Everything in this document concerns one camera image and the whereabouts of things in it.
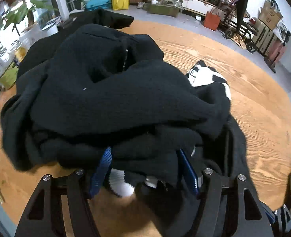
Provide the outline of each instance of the yellow bag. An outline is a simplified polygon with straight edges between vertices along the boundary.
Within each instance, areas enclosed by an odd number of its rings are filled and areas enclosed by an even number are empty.
[[[113,0],[113,10],[129,9],[129,0]]]

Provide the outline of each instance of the black cloth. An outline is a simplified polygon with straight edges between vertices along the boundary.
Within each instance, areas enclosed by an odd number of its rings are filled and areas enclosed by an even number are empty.
[[[93,23],[114,29],[122,29],[129,27],[133,20],[134,17],[105,11],[101,8],[94,11],[85,11],[74,22],[67,25],[66,28],[59,28],[58,33],[36,41],[19,64],[17,78],[33,67],[52,58],[60,44],[81,26]]]
[[[51,59],[17,80],[17,94],[2,109],[3,148],[15,168],[58,161],[94,169],[110,146],[112,168],[131,172],[129,183],[154,176],[172,188],[170,200],[177,196],[179,205],[168,203],[168,193],[165,204],[173,211],[167,220],[159,217],[159,230],[183,236],[199,201],[180,179],[176,151],[188,155],[195,146],[195,170],[208,166],[249,176],[245,137],[229,113],[223,83],[194,88],[162,60],[148,35],[95,24],[79,28]],[[224,145],[228,138],[230,148]]]
[[[244,15],[246,13],[246,7],[248,6],[248,0],[238,0],[236,2],[237,10],[237,33],[239,33],[241,24],[243,22]]]

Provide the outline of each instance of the beige suitcase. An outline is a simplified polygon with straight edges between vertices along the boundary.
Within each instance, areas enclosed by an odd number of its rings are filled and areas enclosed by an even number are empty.
[[[267,47],[265,48],[265,50],[264,50],[264,52],[263,52],[263,54],[264,54],[265,56],[268,56],[268,52],[269,52],[271,46],[274,44],[274,42],[275,42],[276,40],[277,40],[277,36],[276,36],[276,34],[273,33],[273,36],[272,36],[270,42],[268,43]]]
[[[267,25],[265,25],[262,21],[257,19],[256,23],[254,24],[254,27],[259,31],[257,36],[252,37],[253,43],[257,46],[257,48],[260,50],[262,43],[266,39],[267,34],[270,32],[270,29]]]
[[[277,36],[272,31],[269,31],[265,39],[263,40],[263,43],[259,49],[259,52],[265,55],[265,52],[267,52],[270,44],[274,42],[276,39],[277,39]]]

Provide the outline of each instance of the green box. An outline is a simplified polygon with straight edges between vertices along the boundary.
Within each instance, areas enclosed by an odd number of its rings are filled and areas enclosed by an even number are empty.
[[[175,6],[151,4],[148,8],[148,13],[177,17],[180,10],[180,8]]]

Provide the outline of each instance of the wooden table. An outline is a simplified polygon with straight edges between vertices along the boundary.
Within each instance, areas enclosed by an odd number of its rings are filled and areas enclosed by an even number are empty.
[[[273,210],[280,207],[291,172],[291,103],[285,91],[254,63],[207,37],[138,20],[122,31],[150,35],[164,52],[164,61],[183,73],[204,59],[227,79],[232,96],[231,113],[246,135],[248,166],[259,198]],[[14,94],[15,88],[2,94],[0,109]],[[17,224],[44,174],[59,177],[71,172],[57,163],[18,172],[0,148],[0,190],[6,201],[4,210]],[[91,206],[101,236],[160,236],[152,222],[154,215],[135,196],[117,198],[102,189]]]

